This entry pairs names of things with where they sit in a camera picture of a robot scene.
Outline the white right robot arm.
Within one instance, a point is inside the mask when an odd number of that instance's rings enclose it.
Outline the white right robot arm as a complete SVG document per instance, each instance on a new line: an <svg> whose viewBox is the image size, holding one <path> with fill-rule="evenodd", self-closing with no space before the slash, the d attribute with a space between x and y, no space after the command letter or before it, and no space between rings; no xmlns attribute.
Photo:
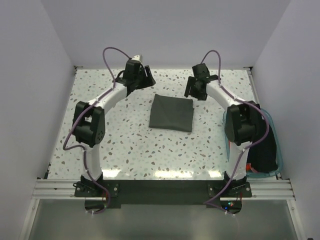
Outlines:
<svg viewBox="0 0 320 240"><path fill-rule="evenodd" d="M233 197L246 184L249 148L259 143L254 139L260 131L263 113L255 102L236 96L211 76L190 76L184 96L197 100L211 97L225 110L224 134L228 141L229 155L221 192Z"/></svg>

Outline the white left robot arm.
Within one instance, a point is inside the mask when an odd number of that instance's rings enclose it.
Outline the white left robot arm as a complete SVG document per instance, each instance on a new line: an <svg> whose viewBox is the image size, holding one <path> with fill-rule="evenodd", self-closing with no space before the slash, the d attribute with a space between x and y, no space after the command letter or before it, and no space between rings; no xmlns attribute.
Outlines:
<svg viewBox="0 0 320 240"><path fill-rule="evenodd" d="M80 182L92 196L99 196L106 190L100 165L100 143L106 134L106 113L135 90L155 84L148 65L130 60L107 91L88 102L80 101L76 104L72 134L83 148L83 174Z"/></svg>

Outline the grey green t shirt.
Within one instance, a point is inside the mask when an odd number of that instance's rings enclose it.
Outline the grey green t shirt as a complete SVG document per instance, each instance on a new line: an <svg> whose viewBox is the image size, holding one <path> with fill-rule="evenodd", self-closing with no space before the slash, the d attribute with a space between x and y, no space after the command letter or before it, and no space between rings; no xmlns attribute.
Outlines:
<svg viewBox="0 0 320 240"><path fill-rule="evenodd" d="M193 100L155 94L150 109L149 127L191 133Z"/></svg>

